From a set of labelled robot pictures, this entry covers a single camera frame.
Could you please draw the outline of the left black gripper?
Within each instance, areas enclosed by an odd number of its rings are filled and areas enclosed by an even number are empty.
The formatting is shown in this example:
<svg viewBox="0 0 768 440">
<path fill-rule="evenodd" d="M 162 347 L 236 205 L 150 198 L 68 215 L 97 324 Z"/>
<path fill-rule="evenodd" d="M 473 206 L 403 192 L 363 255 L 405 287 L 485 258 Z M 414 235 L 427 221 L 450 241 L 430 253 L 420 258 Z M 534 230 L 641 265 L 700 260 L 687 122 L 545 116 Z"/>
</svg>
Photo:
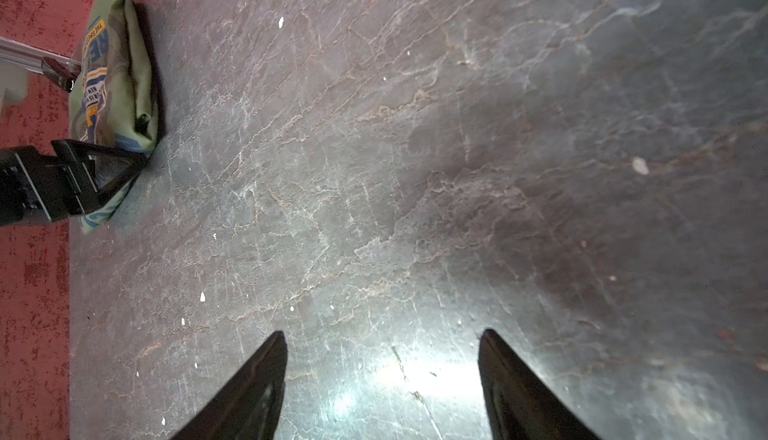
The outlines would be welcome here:
<svg viewBox="0 0 768 440">
<path fill-rule="evenodd" d="M 32 146 L 1 149 L 2 227 L 66 219 L 60 161 L 79 215 L 104 208 L 148 164 L 145 154 L 117 147 L 76 140 L 55 140 L 52 146 L 59 159 Z"/>
</svg>

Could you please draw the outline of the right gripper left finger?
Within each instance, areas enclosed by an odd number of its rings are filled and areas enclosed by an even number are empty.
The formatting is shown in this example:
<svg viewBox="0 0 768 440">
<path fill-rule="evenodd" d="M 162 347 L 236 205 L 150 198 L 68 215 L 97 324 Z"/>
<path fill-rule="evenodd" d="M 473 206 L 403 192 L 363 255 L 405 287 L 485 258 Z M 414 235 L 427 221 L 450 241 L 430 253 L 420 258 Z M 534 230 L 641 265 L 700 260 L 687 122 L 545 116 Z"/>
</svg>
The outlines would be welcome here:
<svg viewBox="0 0 768 440">
<path fill-rule="evenodd" d="M 273 332 L 176 439 L 272 439 L 285 392 L 288 350 Z"/>
</svg>

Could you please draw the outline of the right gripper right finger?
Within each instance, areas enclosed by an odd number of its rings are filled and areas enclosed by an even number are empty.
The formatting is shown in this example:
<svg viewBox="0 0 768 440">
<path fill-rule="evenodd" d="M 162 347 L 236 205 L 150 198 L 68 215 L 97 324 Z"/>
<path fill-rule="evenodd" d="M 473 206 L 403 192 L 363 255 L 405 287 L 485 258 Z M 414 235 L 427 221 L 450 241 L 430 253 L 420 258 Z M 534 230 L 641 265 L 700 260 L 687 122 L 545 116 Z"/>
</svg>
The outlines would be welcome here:
<svg viewBox="0 0 768 440">
<path fill-rule="evenodd" d="M 595 439 L 493 329 L 480 337 L 478 367 L 494 439 Z"/>
</svg>

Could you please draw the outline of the olive green tank top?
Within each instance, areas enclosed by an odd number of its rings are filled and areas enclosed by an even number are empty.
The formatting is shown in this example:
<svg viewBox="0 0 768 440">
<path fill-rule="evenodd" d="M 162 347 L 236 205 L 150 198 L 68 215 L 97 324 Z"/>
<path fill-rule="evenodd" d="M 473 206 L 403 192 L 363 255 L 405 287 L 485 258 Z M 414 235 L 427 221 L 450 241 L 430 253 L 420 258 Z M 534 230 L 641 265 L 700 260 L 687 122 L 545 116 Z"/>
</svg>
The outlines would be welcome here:
<svg viewBox="0 0 768 440">
<path fill-rule="evenodd" d="M 153 80 L 133 0 L 95 0 L 69 94 L 72 138 L 150 157 L 159 128 Z"/>
</svg>

